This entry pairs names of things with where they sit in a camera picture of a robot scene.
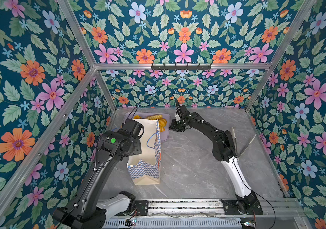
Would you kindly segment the blue checkered paper bag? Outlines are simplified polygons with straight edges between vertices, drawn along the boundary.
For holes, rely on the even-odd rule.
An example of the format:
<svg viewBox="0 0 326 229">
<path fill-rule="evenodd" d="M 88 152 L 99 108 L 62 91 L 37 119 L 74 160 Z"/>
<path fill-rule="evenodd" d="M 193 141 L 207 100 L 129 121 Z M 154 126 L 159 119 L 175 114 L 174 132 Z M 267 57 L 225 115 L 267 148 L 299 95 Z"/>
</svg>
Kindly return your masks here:
<svg viewBox="0 0 326 229">
<path fill-rule="evenodd" d="M 136 119 L 143 125 L 140 131 L 139 155 L 130 156 L 127 169 L 135 186 L 159 185 L 161 181 L 161 136 L 157 120 Z"/>
</svg>

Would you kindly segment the steel tongs with beige tips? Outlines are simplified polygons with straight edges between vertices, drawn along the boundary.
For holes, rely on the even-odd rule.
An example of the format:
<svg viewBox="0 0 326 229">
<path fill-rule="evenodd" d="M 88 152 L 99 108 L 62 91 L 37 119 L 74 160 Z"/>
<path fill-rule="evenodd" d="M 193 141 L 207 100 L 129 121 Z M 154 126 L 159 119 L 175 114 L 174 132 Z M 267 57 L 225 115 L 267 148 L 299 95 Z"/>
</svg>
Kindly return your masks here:
<svg viewBox="0 0 326 229">
<path fill-rule="evenodd" d="M 241 157 L 242 154 L 249 148 L 249 146 L 252 144 L 252 142 L 255 140 L 256 135 L 245 145 L 245 147 L 239 152 L 238 151 L 238 145 L 237 145 L 237 138 L 236 138 L 236 133 L 235 133 L 235 129 L 234 127 L 231 128 L 231 133 L 232 133 L 232 137 L 233 137 L 233 141 L 234 141 L 234 145 L 235 145 L 235 155 L 236 157 Z"/>
</svg>

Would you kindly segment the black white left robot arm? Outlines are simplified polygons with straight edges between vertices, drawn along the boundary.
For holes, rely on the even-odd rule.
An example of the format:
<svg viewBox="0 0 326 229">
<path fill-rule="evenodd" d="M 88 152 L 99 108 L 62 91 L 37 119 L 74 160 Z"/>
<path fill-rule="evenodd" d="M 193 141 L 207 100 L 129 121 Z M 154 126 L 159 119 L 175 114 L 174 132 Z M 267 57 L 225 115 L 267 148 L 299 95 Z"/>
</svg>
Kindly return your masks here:
<svg viewBox="0 0 326 229">
<path fill-rule="evenodd" d="M 117 131 L 101 134 L 94 159 L 76 194 L 69 203 L 57 208 L 52 217 L 59 225 L 72 229 L 101 229 L 105 222 L 120 213 L 135 213 L 136 197 L 126 191 L 100 202 L 101 192 L 116 165 L 142 152 L 144 126 L 126 119 Z"/>
</svg>

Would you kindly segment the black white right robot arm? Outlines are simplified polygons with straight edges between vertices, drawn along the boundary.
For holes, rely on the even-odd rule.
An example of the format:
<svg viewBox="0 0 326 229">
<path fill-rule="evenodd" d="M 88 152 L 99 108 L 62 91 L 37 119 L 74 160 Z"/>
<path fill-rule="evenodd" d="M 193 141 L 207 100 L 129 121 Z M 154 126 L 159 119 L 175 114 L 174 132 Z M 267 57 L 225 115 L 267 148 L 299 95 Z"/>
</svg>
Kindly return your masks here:
<svg viewBox="0 0 326 229">
<path fill-rule="evenodd" d="M 175 132 L 185 132 L 195 129 L 205 135 L 212 142 L 212 153 L 228 173 L 234 186 L 236 201 L 234 204 L 222 200 L 225 210 L 234 209 L 242 215 L 263 214 L 257 193 L 250 187 L 245 179 L 239 164 L 236 149 L 236 140 L 233 132 L 216 128 L 197 112 L 189 112 L 187 107 L 175 100 L 175 116 L 169 129 Z"/>
</svg>

